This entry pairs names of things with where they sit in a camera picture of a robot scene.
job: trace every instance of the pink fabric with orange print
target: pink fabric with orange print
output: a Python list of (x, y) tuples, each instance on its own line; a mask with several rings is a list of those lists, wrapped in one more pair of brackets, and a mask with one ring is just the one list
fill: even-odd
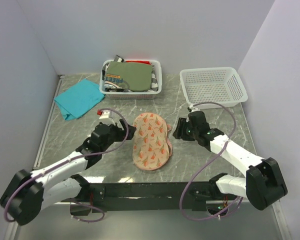
[(143, 170), (162, 167), (172, 155), (168, 139), (171, 126), (159, 115), (142, 113), (133, 122), (136, 127), (132, 158), (134, 164)]

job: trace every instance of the purple-gray wall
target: purple-gray wall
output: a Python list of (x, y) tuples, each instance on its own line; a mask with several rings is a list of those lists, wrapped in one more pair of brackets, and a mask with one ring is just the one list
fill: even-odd
[(165, 73), (239, 68), (274, 0), (18, 0), (58, 74), (156, 59)]
[(300, 240), (300, 0), (276, 0), (239, 74), (257, 152), (279, 164), (288, 188), (281, 204)]
[(17, 1), (0, 0), (0, 196), (15, 172), (33, 167), (56, 86), (57, 74)]

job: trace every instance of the teal cloth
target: teal cloth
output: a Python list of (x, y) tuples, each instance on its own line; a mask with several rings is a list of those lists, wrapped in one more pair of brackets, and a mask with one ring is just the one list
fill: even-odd
[(96, 104), (104, 99), (99, 91), (99, 85), (83, 79), (65, 92), (54, 98), (64, 120), (69, 121), (82, 117)]

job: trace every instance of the marble table surface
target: marble table surface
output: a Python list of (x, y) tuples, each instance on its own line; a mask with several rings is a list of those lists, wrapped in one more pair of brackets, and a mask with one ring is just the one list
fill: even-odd
[[(65, 75), (60, 80), (58, 94), (84, 78), (99, 83), (100, 74)], [(122, 113), (129, 124), (132, 124), (139, 114), (152, 112), (164, 118), (172, 126), (173, 132), (177, 126), (178, 118), (187, 117), (189, 113), (187, 107), (188, 104), (178, 74), (164, 74), (162, 76), (162, 92), (155, 99), (111, 100), (105, 97), (102, 102), (79, 119), (65, 121), (59, 108), (54, 105), (38, 165), (35, 168), (44, 168), (55, 163), (80, 146), (98, 124), (98, 109), (113, 108)], [(232, 140), (248, 151), (255, 153), (241, 104), (231, 107), (230, 111), (234, 113), (237, 121), (237, 129)], [(222, 108), (213, 108), (204, 110), (204, 112), (211, 128), (219, 128), (226, 134), (230, 133), (233, 128), (233, 120), (226, 111)], [(168, 162), (160, 169), (145, 171), (137, 168), (132, 159), (133, 140), (130, 140), (126, 141), (118, 150), (103, 155), (97, 164), (80, 174), (91, 183), (186, 182), (213, 156), (213, 153), (194, 141), (176, 140), (172, 136), (172, 132), (169, 134), (169, 139), (173, 146), (173, 153)], [(219, 173), (228, 173), (236, 177), (241, 175), (235, 167), (219, 157), (199, 174), (196, 181), (208, 181)]]

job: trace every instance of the empty white basket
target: empty white basket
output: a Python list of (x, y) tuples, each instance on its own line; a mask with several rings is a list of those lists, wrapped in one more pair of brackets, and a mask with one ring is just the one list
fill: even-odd
[[(110, 63), (112, 60), (107, 60), (103, 63), (103, 66), (107, 63)], [(101, 93), (108, 96), (110, 99), (154, 99), (157, 94), (159, 94), (162, 90), (162, 69), (159, 61), (156, 60), (140, 60), (138, 61), (149, 61), (154, 66), (155, 77), (158, 82), (158, 91), (152, 92), (115, 92), (115, 91), (105, 91), (105, 81), (102, 80), (102, 74), (100, 76), (100, 84), (99, 90)]]
[[(180, 72), (180, 81), (189, 105), (215, 102), (233, 107), (248, 100), (246, 89), (232, 67), (185, 69)], [(199, 109), (219, 108), (215, 104), (201, 104)]]

